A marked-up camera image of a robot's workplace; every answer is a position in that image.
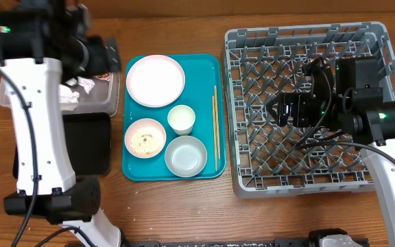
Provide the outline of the white paper cup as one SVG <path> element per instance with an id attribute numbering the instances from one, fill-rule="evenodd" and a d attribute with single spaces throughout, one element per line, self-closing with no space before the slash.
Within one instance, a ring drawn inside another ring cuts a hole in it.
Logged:
<path id="1" fill-rule="evenodd" d="M 174 106 L 167 115 L 167 122 L 177 135 L 188 135 L 195 123 L 195 112 L 187 105 Z"/>

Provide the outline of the grey bowl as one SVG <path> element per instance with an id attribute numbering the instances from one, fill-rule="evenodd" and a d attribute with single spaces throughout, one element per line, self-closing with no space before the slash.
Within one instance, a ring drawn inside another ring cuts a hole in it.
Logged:
<path id="1" fill-rule="evenodd" d="M 192 136 L 180 136 L 169 143 L 165 150 L 165 163 L 169 171 L 181 178 L 198 175 L 208 159 L 204 144 Z"/>

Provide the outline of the pink bowl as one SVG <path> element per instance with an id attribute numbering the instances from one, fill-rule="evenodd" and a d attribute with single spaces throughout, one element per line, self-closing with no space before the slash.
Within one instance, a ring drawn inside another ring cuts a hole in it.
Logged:
<path id="1" fill-rule="evenodd" d="M 164 148 L 167 134 L 155 119 L 143 118 L 131 123 L 123 142 L 126 150 L 137 158 L 152 158 Z"/>

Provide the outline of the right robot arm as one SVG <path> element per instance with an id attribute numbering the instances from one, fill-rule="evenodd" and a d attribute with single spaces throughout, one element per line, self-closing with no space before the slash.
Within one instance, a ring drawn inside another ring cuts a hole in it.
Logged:
<path id="1" fill-rule="evenodd" d="M 311 79 L 307 93 L 279 93 L 266 111 L 280 127 L 291 119 L 309 127 L 295 150 L 344 145 L 363 152 L 395 246 L 395 101 L 385 101 L 374 56 L 340 58 L 335 68 L 323 58 L 302 66 Z"/>

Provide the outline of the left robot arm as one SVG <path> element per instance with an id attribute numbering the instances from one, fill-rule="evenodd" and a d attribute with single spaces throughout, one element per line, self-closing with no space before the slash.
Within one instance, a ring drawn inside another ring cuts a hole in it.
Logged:
<path id="1" fill-rule="evenodd" d="M 67 151 L 59 87 L 121 70 L 116 40 L 88 36 L 88 9 L 65 1 L 20 1 L 0 11 L 0 77 L 8 88 L 16 137 L 16 191 L 9 215 L 47 220 L 85 246 L 124 246 L 100 207 L 96 176 L 77 178 Z"/>

